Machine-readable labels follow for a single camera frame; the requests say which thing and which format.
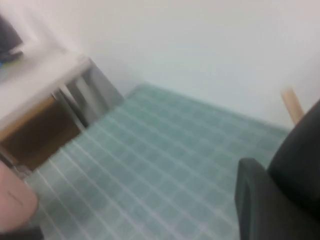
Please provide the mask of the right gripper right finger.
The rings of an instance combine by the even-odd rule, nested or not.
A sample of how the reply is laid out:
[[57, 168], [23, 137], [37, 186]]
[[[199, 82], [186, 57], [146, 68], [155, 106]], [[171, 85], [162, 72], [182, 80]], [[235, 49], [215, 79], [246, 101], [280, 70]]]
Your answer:
[[238, 162], [234, 201], [241, 240], [320, 238], [320, 222], [291, 202], [254, 158]]

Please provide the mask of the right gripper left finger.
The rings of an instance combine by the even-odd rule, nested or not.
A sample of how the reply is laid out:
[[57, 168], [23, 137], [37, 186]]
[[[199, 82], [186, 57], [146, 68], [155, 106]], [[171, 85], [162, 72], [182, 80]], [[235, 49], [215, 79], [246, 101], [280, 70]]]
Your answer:
[[27, 227], [39, 205], [35, 192], [3, 162], [0, 163], [0, 238], [43, 240], [40, 226]]

